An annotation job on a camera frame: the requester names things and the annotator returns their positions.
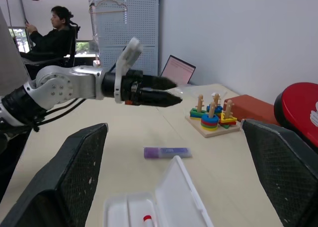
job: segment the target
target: table surface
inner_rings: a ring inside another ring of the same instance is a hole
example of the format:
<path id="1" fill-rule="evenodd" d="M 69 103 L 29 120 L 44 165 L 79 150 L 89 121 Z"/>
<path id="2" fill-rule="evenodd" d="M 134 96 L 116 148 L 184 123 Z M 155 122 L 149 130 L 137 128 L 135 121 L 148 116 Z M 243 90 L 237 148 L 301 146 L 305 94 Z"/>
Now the table surface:
<path id="1" fill-rule="evenodd" d="M 69 135 L 108 123 L 98 186 L 86 226 L 102 226 L 103 204 L 109 197 L 154 192 L 169 160 L 145 160 L 143 146 L 157 146 L 191 148 L 193 158 L 183 162 L 215 227 L 282 227 L 258 180 L 243 132 L 206 139 L 184 118 L 200 93 L 206 105 L 212 101 L 213 92 L 223 95 L 222 103 L 237 94 L 219 84 L 173 92 L 179 93 L 183 102 L 169 108 L 118 105 L 110 98 L 88 100 L 62 119 L 42 126 L 39 133 L 32 132 L 0 204 L 0 221 Z"/>

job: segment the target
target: laptop screen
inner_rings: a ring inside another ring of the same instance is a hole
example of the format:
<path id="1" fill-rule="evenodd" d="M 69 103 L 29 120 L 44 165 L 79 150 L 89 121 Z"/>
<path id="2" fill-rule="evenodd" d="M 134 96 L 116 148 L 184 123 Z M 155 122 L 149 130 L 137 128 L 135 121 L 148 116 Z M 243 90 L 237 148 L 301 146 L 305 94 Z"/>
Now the laptop screen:
<path id="1" fill-rule="evenodd" d="M 177 85 L 188 84 L 195 70 L 195 66 L 190 65 L 177 57 L 170 56 L 161 74 Z"/>

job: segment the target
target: white pegboard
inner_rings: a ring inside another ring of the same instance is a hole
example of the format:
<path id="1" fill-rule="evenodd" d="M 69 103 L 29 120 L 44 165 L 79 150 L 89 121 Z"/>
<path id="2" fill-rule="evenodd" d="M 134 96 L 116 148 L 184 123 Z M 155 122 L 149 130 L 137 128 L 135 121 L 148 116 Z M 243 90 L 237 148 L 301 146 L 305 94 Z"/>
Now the white pegboard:
<path id="1" fill-rule="evenodd" d="M 95 5 L 103 0 L 95 0 Z M 159 0 L 105 0 L 96 7 L 99 47 L 123 47 L 132 37 L 144 46 L 158 46 Z"/>
<path id="2" fill-rule="evenodd" d="M 99 48 L 100 62 L 104 68 L 110 68 L 116 63 L 124 47 Z M 131 69 L 141 70 L 144 75 L 158 75 L 158 49 L 157 47 L 144 47 L 144 52 L 140 55 Z"/>

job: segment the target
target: open case lid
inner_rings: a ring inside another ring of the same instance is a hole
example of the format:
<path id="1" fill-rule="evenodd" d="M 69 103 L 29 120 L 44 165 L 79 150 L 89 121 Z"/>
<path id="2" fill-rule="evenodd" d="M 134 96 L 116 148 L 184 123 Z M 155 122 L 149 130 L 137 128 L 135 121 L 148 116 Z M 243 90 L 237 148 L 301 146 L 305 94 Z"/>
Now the open case lid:
<path id="1" fill-rule="evenodd" d="M 167 227 L 213 227 L 210 217 L 179 156 L 175 156 L 156 188 L 157 204 Z"/>

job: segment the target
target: wooden base board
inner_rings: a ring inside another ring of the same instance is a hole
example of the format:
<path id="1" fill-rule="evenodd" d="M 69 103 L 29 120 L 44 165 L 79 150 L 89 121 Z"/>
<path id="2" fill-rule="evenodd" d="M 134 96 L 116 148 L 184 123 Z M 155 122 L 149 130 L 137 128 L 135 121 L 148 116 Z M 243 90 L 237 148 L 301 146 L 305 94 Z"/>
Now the wooden base board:
<path id="1" fill-rule="evenodd" d="M 201 128 L 200 120 L 190 119 L 190 116 L 185 116 L 185 119 L 205 138 L 237 132 L 240 130 L 240 127 L 238 124 L 236 124 L 235 126 L 230 126 L 228 129 L 225 129 L 219 125 L 216 131 L 210 132 Z"/>

